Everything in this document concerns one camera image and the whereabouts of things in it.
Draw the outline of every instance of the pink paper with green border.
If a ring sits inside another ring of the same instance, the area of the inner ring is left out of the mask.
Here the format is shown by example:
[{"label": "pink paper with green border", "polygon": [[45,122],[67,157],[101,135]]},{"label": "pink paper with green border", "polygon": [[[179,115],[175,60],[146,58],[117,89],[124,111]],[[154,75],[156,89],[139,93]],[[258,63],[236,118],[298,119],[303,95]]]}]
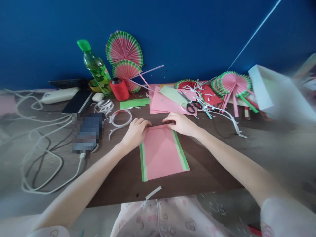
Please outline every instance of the pink paper with green border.
[{"label": "pink paper with green border", "polygon": [[166,125],[148,128],[140,154],[143,182],[190,170],[177,133]]}]

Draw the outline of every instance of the red thread spool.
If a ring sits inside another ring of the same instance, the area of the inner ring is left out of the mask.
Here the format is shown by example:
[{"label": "red thread spool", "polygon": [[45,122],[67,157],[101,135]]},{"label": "red thread spool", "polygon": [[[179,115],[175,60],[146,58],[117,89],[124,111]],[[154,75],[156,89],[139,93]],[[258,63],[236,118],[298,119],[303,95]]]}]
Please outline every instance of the red thread spool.
[{"label": "red thread spool", "polygon": [[117,100],[124,101],[129,98],[129,91],[124,80],[115,77],[111,80],[110,87]]}]

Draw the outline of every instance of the black scissors handle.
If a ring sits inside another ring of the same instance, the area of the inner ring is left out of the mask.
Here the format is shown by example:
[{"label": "black scissors handle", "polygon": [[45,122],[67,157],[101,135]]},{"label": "black scissors handle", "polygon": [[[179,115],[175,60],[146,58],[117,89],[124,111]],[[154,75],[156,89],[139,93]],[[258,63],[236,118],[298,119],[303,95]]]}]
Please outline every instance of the black scissors handle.
[{"label": "black scissors handle", "polygon": [[194,113],[195,113],[195,109],[194,109],[194,107],[191,105],[191,103],[187,103],[187,111],[188,111],[190,114],[194,114]]},{"label": "black scissors handle", "polygon": [[197,101],[192,101],[191,103],[198,109],[202,109],[203,108],[203,106]]}]

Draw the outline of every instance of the white paper strip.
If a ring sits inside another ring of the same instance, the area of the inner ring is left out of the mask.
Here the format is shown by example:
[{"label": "white paper strip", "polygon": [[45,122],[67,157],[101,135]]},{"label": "white paper strip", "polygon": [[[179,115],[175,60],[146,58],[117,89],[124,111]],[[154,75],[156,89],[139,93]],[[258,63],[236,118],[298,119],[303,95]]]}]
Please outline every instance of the white paper strip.
[{"label": "white paper strip", "polygon": [[154,191],[152,191],[150,194],[148,194],[146,196],[146,200],[150,199],[151,196],[153,196],[156,192],[158,192],[161,189],[161,186],[159,186],[158,188],[156,188]]}]

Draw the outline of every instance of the wooden table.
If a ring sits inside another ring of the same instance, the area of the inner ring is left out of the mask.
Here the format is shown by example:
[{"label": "wooden table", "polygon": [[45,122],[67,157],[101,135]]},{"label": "wooden table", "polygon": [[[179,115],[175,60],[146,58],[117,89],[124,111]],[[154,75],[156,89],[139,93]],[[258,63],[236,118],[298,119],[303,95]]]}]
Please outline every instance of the wooden table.
[{"label": "wooden table", "polygon": [[[146,98],[145,91],[136,93],[137,98]],[[113,112],[119,109],[119,101],[113,99]],[[265,123],[261,116],[251,112],[252,121],[244,118],[243,107],[240,107],[239,127],[243,129],[244,125],[248,127],[260,127]],[[164,114],[150,114],[149,105],[141,107],[141,109],[131,109],[133,118],[144,118],[152,122],[153,126],[161,125]],[[215,137],[228,142],[228,144],[238,150],[243,150],[250,142],[236,135],[233,124],[230,120],[221,115],[215,115],[210,120],[205,112],[199,112],[198,117],[188,116],[198,126],[203,127]],[[124,123],[128,118],[128,114],[120,113],[115,123]],[[96,153],[87,155],[97,156],[101,158],[109,152],[118,142],[120,142],[127,131],[127,127],[119,129],[111,135],[111,141],[108,135],[111,129],[115,127],[105,123],[104,135],[100,142],[100,147]],[[118,203],[134,202],[145,200],[145,197],[154,189],[161,186],[162,190],[157,192],[152,198],[168,198],[181,195],[199,194],[204,192],[222,192],[231,189],[243,188],[243,186],[228,173],[214,158],[214,156],[198,141],[192,137],[178,134],[184,154],[187,158],[190,171],[170,175],[163,178],[142,182],[141,162],[139,148],[134,149],[126,155],[111,171],[106,180],[103,182],[99,191],[95,194],[88,207],[111,205]]]}]

